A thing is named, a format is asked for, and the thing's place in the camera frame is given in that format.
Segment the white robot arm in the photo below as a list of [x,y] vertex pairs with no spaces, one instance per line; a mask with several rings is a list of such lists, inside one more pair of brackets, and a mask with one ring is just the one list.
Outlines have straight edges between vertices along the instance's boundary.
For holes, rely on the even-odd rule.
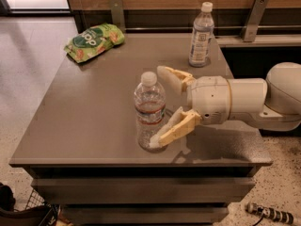
[[301,123],[301,65],[278,63],[264,79],[194,77],[166,66],[157,68],[161,78],[178,93],[187,94],[187,111],[178,108],[154,136],[150,147],[160,149],[186,136],[198,125],[242,121],[270,131],[290,131]]

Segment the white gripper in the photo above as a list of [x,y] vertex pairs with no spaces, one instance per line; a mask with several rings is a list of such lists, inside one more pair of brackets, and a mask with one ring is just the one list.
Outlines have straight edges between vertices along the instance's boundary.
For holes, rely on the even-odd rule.
[[150,148],[163,148],[188,135],[195,127],[221,124],[230,114],[230,85],[221,76],[202,76],[196,79],[191,73],[168,66],[158,66],[157,73],[177,94],[187,90],[187,103],[192,108],[184,111],[180,106],[154,136]]

